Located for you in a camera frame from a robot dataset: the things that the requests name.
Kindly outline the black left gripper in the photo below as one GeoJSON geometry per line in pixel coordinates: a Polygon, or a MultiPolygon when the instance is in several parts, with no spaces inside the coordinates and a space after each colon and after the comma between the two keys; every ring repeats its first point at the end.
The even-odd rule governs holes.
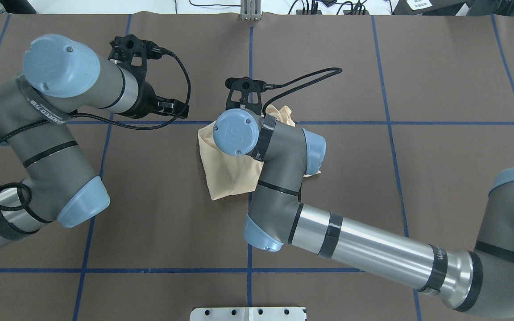
{"type": "Polygon", "coordinates": [[[189,105],[177,99],[167,99],[155,94],[148,82],[144,82],[140,88],[137,101],[126,111],[126,117],[140,119],[149,114],[161,116],[177,116],[185,119],[188,117],[189,105]]]}

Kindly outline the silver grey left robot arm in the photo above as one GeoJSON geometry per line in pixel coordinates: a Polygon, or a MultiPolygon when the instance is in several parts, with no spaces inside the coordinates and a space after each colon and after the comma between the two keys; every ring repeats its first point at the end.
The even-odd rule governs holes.
{"type": "Polygon", "coordinates": [[[0,185],[0,249],[55,221],[75,227],[109,206],[101,177],[66,124],[84,117],[132,130],[140,127],[78,108],[133,119],[170,117],[149,130],[187,118],[189,77],[184,102],[157,96],[145,79],[147,61],[165,55],[185,71],[174,52],[132,34],[110,44],[104,58],[63,35],[42,35],[30,44],[17,76],[0,85],[0,145],[10,146],[27,171],[22,181],[0,185]]]}

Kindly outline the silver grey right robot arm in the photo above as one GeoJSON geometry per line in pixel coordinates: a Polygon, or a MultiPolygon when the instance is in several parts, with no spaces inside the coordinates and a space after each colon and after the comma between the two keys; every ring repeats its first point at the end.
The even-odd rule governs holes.
{"type": "Polygon", "coordinates": [[[210,132],[221,152],[262,164],[243,232],[249,245],[271,252],[292,245],[461,313],[514,318],[514,167],[494,179],[474,248],[445,250],[303,203],[303,179],[320,169],[324,137],[245,108],[220,114],[210,132]]]}

